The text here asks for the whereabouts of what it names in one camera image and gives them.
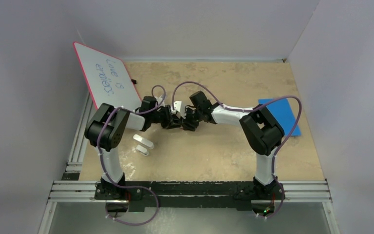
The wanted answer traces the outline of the white stapler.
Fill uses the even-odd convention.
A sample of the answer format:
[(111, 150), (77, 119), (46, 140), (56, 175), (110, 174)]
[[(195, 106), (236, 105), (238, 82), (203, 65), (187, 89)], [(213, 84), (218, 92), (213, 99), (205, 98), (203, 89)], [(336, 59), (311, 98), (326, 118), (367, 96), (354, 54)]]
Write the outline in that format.
[(147, 149), (153, 149), (154, 143), (138, 134), (134, 134), (132, 137), (135, 141), (137, 141), (139, 144), (143, 145)]

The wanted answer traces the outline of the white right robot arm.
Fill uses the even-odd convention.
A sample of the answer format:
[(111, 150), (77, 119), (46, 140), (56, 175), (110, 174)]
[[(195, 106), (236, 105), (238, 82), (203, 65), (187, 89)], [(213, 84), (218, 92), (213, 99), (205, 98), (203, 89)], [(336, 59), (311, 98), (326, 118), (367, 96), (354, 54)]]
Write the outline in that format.
[(227, 124), (242, 128), (248, 144), (256, 153), (254, 192), (259, 198), (266, 198), (273, 192), (274, 154), (281, 145), (284, 129), (266, 107), (238, 108), (211, 103), (202, 91), (190, 96), (192, 106), (181, 101), (172, 104), (171, 112), (181, 117), (185, 130), (198, 127), (199, 122)]

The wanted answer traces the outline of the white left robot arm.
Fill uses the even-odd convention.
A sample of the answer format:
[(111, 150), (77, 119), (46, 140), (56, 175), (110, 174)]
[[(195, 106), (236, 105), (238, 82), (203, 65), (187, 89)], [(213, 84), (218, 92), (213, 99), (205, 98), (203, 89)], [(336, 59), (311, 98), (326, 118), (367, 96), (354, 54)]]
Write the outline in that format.
[(181, 123), (181, 118), (171, 112), (169, 105), (160, 106), (152, 96), (145, 96), (135, 112), (102, 103), (87, 123), (84, 137), (98, 151), (103, 170), (101, 184), (107, 187), (107, 194), (121, 199), (128, 188), (118, 158), (118, 145), (126, 128), (144, 132), (152, 124), (173, 129), (181, 127)]

